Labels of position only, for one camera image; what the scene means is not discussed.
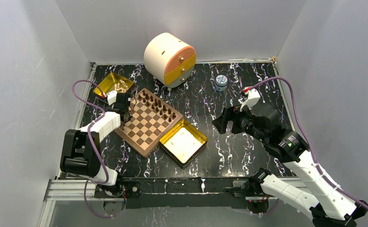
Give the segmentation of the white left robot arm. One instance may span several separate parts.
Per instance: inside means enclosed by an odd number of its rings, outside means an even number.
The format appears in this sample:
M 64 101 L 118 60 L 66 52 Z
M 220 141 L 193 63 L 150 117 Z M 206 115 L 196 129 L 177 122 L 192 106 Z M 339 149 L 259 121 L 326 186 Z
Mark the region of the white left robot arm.
M 119 173 L 108 168 L 100 155 L 100 144 L 114 130 L 131 118 L 129 107 L 132 95 L 115 91 L 107 94 L 111 105 L 99 118 L 80 129 L 67 130 L 64 136 L 60 169 L 63 173 L 91 179 L 106 186 L 113 197 L 124 193 L 125 185 L 118 180 Z

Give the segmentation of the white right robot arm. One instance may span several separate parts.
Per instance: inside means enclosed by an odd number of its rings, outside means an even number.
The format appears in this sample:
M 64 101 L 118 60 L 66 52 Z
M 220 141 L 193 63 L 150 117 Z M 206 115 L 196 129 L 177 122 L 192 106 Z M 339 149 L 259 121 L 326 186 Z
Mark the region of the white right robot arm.
M 244 184 L 227 189 L 230 193 L 272 195 L 311 219 L 316 227 L 354 227 L 356 219 L 367 213 L 366 203 L 343 195 L 339 186 L 327 182 L 327 174 L 318 169 L 308 143 L 295 131 L 284 128 L 279 113 L 269 104 L 224 108 L 213 126 L 220 134 L 232 122 L 233 134 L 246 133 L 262 142 L 265 150 L 277 158 L 307 186 L 300 190 L 270 171 L 260 168 Z

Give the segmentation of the gold tin with white pieces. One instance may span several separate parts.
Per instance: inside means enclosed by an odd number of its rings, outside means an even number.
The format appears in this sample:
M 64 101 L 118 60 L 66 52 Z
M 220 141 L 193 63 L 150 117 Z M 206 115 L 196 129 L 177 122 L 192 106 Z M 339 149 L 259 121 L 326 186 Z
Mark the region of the gold tin with white pieces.
M 136 85 L 134 81 L 129 80 L 120 74 L 111 72 L 99 83 L 98 87 L 95 87 L 93 92 L 99 98 L 106 100 L 110 92 L 116 91 L 118 93 L 131 93 L 135 89 Z

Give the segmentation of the wooden chess board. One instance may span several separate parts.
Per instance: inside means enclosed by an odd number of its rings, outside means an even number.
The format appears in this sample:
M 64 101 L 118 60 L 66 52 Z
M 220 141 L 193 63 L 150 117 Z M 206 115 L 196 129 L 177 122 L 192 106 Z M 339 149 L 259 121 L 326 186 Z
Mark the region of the wooden chess board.
M 156 148 L 160 138 L 177 124 L 179 120 L 175 120 L 169 125 L 167 123 L 159 124 L 157 122 L 154 124 L 149 122 L 142 124 L 139 120 L 131 118 L 129 122 L 122 124 L 114 132 L 140 155 L 147 157 Z

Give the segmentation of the dark chess pieces row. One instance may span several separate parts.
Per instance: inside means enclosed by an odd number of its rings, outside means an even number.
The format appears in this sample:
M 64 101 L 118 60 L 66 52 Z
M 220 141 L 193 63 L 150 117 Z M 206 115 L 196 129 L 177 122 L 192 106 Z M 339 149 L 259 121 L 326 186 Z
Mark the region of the dark chess pieces row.
M 181 113 L 146 89 L 142 89 L 135 95 L 131 106 L 133 107 L 132 118 L 142 124 L 157 122 L 169 125 L 182 118 Z

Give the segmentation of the small blue white jar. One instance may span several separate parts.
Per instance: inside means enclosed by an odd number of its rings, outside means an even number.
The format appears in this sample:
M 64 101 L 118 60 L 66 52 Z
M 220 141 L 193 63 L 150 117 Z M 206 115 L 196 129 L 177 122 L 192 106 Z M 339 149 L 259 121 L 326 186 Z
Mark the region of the small blue white jar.
M 214 81 L 214 89 L 223 92 L 227 88 L 228 78 L 225 75 L 218 75 Z

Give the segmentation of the empty gold tin lid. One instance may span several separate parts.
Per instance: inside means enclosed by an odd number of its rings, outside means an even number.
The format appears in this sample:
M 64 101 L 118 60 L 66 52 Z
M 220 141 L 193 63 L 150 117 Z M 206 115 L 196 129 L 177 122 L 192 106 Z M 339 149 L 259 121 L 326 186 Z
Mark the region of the empty gold tin lid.
M 185 119 L 181 119 L 159 140 L 162 149 L 185 168 L 201 152 L 207 137 Z

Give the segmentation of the round pastel drawer cabinet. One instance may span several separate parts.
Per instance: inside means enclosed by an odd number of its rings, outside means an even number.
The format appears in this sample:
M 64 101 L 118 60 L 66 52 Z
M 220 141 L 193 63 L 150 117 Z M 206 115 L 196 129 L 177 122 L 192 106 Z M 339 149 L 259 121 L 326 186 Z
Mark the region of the round pastel drawer cabinet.
M 146 70 L 168 89 L 182 84 L 192 73 L 195 48 L 170 33 L 153 38 L 144 52 Z

